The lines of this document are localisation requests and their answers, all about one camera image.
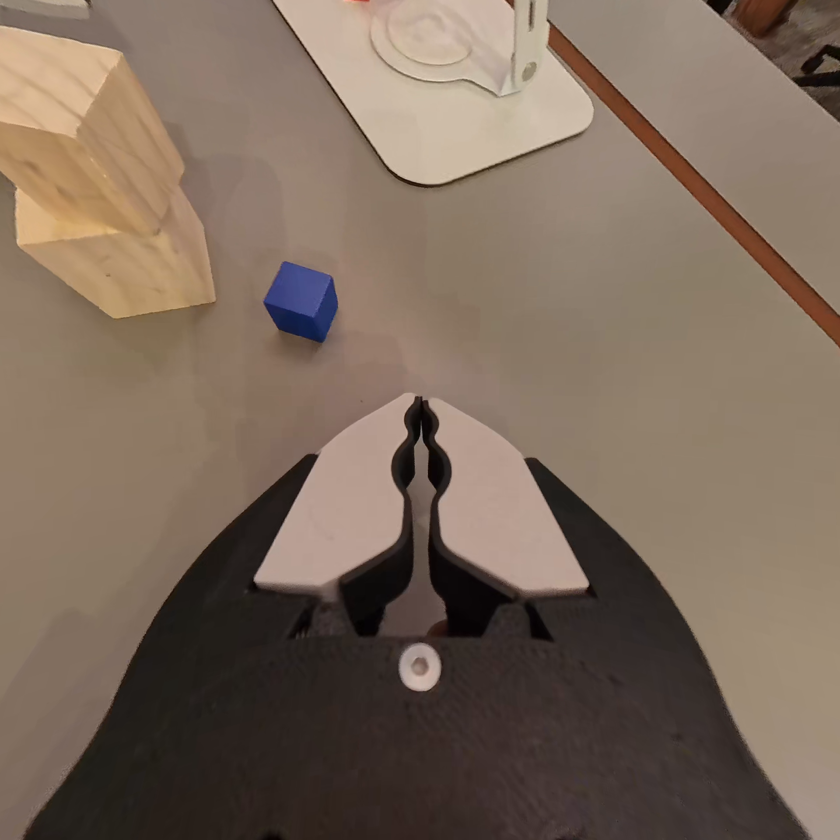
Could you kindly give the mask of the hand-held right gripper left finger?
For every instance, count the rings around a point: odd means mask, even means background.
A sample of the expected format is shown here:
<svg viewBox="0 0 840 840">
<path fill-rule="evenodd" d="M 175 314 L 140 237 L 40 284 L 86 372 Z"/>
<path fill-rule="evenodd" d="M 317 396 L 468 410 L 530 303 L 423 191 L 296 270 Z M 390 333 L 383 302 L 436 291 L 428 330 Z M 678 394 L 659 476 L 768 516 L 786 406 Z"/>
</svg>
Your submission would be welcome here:
<svg viewBox="0 0 840 840">
<path fill-rule="evenodd" d="M 421 399 L 406 393 L 317 453 L 254 578 L 261 591 L 343 605 L 361 635 L 413 574 L 413 512 Z"/>
</svg>

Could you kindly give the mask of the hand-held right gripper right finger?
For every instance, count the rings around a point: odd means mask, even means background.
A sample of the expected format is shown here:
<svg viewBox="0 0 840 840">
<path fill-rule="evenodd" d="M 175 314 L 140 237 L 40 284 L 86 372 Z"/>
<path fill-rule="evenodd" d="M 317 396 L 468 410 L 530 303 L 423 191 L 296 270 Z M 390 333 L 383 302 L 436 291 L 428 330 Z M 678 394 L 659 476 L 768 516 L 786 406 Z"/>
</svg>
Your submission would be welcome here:
<svg viewBox="0 0 840 840">
<path fill-rule="evenodd" d="M 423 401 L 432 586 L 449 634 L 477 637 L 503 606 L 580 596 L 588 581 L 526 458 L 495 430 Z"/>
</svg>

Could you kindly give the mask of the small blue wooden cube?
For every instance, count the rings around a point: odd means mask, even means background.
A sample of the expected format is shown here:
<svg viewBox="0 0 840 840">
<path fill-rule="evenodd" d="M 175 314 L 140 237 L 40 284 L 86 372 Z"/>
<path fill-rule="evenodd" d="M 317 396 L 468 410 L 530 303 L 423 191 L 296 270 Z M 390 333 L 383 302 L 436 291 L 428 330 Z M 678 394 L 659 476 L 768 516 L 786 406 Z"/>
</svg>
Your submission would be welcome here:
<svg viewBox="0 0 840 840">
<path fill-rule="evenodd" d="M 330 275 L 283 261 L 266 293 L 264 306 L 279 331 L 323 343 L 339 301 Z"/>
</svg>

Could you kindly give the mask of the large plain wooden cube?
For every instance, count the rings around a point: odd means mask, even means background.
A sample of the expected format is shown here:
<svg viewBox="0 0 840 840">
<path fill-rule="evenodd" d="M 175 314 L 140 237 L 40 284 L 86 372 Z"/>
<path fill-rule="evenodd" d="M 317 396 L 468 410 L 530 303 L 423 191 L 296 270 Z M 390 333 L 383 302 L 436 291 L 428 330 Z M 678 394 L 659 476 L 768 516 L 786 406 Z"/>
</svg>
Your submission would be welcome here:
<svg viewBox="0 0 840 840">
<path fill-rule="evenodd" d="M 184 169 L 121 52 L 1 27 L 1 170 L 40 207 L 154 235 Z"/>
<path fill-rule="evenodd" d="M 15 189 L 17 245 L 114 319 L 215 302 L 204 226 L 182 187 L 152 236 L 54 217 Z"/>
</svg>

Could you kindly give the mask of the black chair base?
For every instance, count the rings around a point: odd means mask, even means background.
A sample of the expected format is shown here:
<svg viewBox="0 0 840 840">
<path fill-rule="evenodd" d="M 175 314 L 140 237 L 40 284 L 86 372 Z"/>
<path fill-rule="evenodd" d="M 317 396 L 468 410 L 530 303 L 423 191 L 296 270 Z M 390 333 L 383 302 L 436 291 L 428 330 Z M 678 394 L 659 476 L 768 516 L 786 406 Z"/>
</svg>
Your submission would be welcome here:
<svg viewBox="0 0 840 840">
<path fill-rule="evenodd" d="M 801 65 L 801 73 L 791 80 L 800 88 L 839 88 L 839 69 L 821 71 L 825 60 L 839 62 L 839 46 L 825 45 Z"/>
</svg>

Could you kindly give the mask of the brown wooden leg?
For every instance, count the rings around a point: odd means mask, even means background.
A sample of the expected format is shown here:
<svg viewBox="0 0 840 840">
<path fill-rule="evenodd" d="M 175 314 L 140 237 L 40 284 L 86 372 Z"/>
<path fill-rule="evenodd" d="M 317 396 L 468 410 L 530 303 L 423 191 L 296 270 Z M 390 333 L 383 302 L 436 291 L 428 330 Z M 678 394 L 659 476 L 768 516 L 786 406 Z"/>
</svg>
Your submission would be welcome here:
<svg viewBox="0 0 840 840">
<path fill-rule="evenodd" d="M 787 20 L 797 4 L 798 1 L 738 1 L 733 17 L 748 34 L 761 38 Z"/>
</svg>

